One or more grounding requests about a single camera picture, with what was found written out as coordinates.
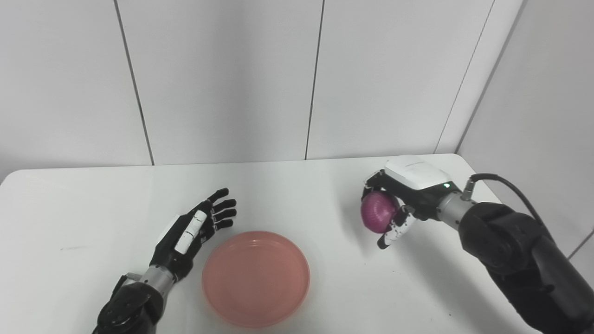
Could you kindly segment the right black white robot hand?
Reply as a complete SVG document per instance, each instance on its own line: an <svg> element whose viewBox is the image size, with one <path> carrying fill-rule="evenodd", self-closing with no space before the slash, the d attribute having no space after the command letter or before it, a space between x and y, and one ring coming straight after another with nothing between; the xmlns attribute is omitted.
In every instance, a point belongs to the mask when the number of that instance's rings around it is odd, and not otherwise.
<svg viewBox="0 0 594 334"><path fill-rule="evenodd" d="M441 201L458 192L447 173L419 156L396 156L363 185L363 225L380 235L377 246L386 249L417 220L438 220Z"/></svg>

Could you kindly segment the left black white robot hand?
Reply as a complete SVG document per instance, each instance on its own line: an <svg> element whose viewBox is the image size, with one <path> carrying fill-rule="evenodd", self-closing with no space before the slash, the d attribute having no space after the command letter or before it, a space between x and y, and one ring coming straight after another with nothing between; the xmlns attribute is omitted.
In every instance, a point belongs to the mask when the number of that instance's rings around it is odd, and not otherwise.
<svg viewBox="0 0 594 334"><path fill-rule="evenodd" d="M155 246L150 266L166 268L176 281L187 277L203 244L218 231L234 225L236 199L228 198L229 194L228 188L219 189L178 216Z"/></svg>

